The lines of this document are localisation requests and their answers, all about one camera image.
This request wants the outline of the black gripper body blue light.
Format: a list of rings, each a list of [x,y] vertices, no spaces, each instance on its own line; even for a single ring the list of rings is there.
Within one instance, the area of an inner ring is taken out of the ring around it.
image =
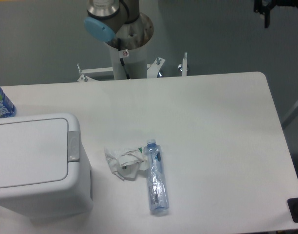
[[[254,0],[253,11],[260,14],[269,13],[276,6],[276,3],[276,0]]]

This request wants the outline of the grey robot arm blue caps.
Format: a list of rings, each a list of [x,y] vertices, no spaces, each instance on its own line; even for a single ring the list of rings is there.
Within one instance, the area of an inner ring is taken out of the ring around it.
[[[149,30],[141,19],[138,0],[89,0],[87,14],[84,27],[99,41],[121,41],[127,48],[138,48],[146,43]]]

